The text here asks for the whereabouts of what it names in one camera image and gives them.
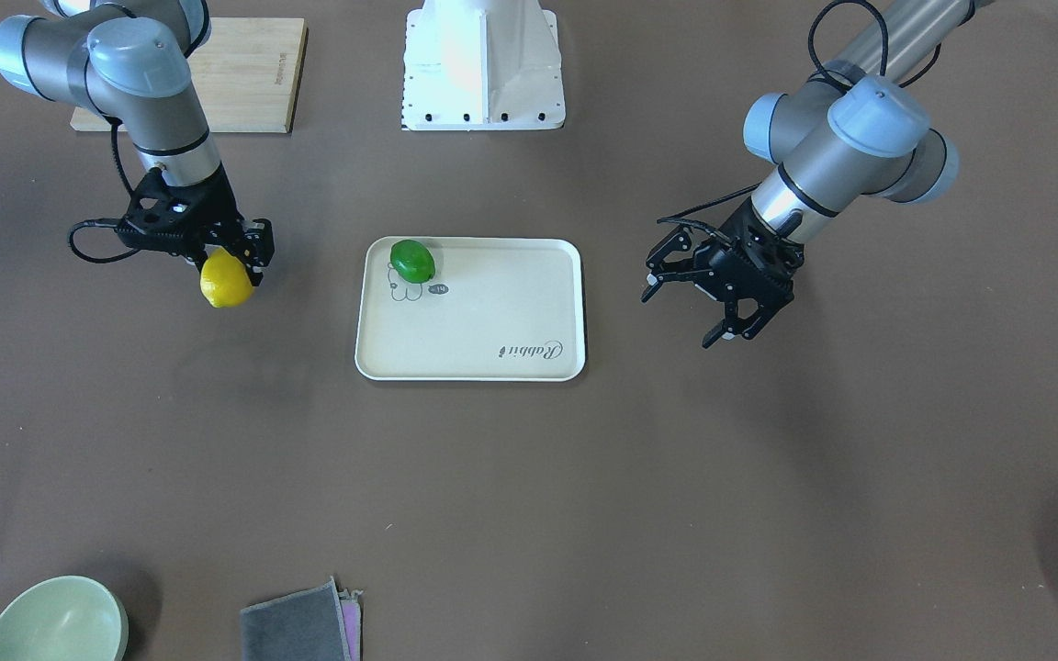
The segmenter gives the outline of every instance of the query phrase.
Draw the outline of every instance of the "white rectangular tray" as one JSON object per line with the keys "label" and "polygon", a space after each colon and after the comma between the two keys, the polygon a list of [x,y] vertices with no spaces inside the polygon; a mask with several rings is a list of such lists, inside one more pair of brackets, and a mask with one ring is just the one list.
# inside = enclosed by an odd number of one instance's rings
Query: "white rectangular tray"
{"label": "white rectangular tray", "polygon": [[365,255],[355,361],[377,381],[568,381],[587,361],[582,259],[559,239],[419,238],[435,276],[412,284],[390,246]]}

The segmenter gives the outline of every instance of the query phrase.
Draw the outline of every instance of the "wooden cutting board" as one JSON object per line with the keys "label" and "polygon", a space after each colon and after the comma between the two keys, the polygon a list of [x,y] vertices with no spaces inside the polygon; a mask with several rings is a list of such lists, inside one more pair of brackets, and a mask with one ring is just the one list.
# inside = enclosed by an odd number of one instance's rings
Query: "wooden cutting board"
{"label": "wooden cutting board", "polygon": [[[212,18],[211,40],[190,55],[211,131],[292,130],[307,35],[305,18]],[[108,130],[108,124],[76,108],[72,129]]]}

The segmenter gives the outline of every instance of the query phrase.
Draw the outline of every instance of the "white plastic mount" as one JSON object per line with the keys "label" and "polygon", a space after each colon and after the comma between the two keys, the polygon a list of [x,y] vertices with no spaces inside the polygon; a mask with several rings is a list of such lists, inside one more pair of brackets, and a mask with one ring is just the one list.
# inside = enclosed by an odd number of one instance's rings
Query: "white plastic mount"
{"label": "white plastic mount", "polygon": [[566,121],[558,17],[537,0],[425,0],[407,16],[402,127],[541,130]]}

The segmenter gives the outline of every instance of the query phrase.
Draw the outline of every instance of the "light green bowl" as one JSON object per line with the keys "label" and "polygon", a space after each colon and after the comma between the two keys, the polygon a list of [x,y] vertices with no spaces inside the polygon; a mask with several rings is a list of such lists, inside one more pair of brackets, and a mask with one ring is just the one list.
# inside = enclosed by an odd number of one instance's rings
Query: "light green bowl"
{"label": "light green bowl", "polygon": [[128,640],[125,607],[84,576],[43,581],[0,616],[0,661],[121,661]]}

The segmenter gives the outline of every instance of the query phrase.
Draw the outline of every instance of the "bowl rim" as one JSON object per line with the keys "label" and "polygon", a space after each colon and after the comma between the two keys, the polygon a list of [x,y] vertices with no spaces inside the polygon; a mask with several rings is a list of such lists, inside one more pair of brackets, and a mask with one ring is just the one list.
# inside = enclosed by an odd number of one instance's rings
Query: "bowl rim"
{"label": "bowl rim", "polygon": [[101,593],[104,593],[109,598],[108,601],[110,605],[112,605],[112,607],[114,608],[114,612],[116,612],[117,618],[118,620],[121,620],[122,623],[121,627],[117,627],[116,629],[117,649],[113,656],[114,661],[121,660],[121,658],[125,656],[125,648],[127,643],[129,642],[129,617],[125,612],[125,606],[122,606],[122,600],[117,599],[116,594],[113,594],[112,590],[109,590],[107,587],[105,587],[104,583],[101,583],[99,581],[94,581],[94,579],[89,579],[88,576],[80,576],[79,574],[67,574],[66,576],[54,576],[52,579],[47,579],[47,581],[35,583],[35,585],[30,586],[30,588],[25,589],[24,591],[22,591],[22,593],[18,594],[17,598],[12,599],[7,607],[3,608],[3,611],[0,612],[0,626],[1,624],[3,624],[3,620],[8,614],[8,612],[11,612],[13,608],[16,607],[17,604],[21,602],[28,594],[33,593],[33,591],[35,590],[47,587],[48,585],[52,585],[52,583],[84,583],[84,585],[88,585],[93,590],[101,591]]}

